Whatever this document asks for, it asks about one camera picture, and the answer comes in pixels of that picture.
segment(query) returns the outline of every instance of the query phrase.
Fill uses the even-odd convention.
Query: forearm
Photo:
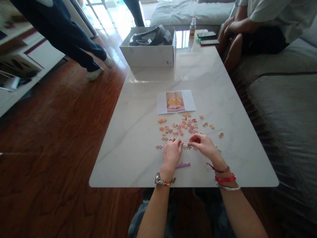
[[[242,21],[247,17],[248,6],[239,6],[234,16],[235,21]]]
[[[234,21],[232,22],[229,27],[228,31],[234,34],[240,33],[253,33],[255,32],[262,23],[251,21],[249,18],[243,19],[241,21]]]
[[[216,159],[213,159],[212,163],[218,170],[225,170],[228,167],[220,155]],[[230,170],[225,173],[215,173],[220,179],[232,177]],[[238,187],[235,180],[232,182],[220,182],[219,185],[231,188]],[[268,237],[260,219],[241,190],[228,191],[220,188],[220,191],[231,227],[237,238]]]
[[[169,187],[157,185],[144,213],[137,237],[164,237]]]

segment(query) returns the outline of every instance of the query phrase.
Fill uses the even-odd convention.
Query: white shoe
[[[102,72],[103,72],[103,69],[101,67],[100,67],[100,69],[98,69],[96,71],[88,72],[87,73],[88,81],[95,81]]]
[[[112,68],[112,66],[113,66],[112,59],[110,58],[109,55],[107,55],[107,58],[105,59],[104,63],[105,63],[105,65],[106,65],[108,68]]]

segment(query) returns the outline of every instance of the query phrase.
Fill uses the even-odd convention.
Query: white box
[[[172,45],[130,46],[134,34],[146,32],[154,27],[131,28],[120,49],[130,67],[174,67],[176,62],[176,34],[174,28],[164,27],[171,33]]]

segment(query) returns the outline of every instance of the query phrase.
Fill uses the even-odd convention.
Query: vr headset
[[[153,30],[149,30],[140,34],[134,34],[130,39],[131,46],[157,46],[157,45],[172,45],[171,33],[162,25],[157,26]]]

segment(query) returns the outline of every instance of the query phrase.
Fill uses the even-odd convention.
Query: smartphone
[[[198,38],[205,38],[205,37],[211,37],[216,36],[216,33],[213,31],[203,32],[203,33],[197,33]]]
[[[200,44],[201,44],[202,46],[217,45],[217,44],[219,44],[219,41],[218,41],[218,40],[200,41]]]

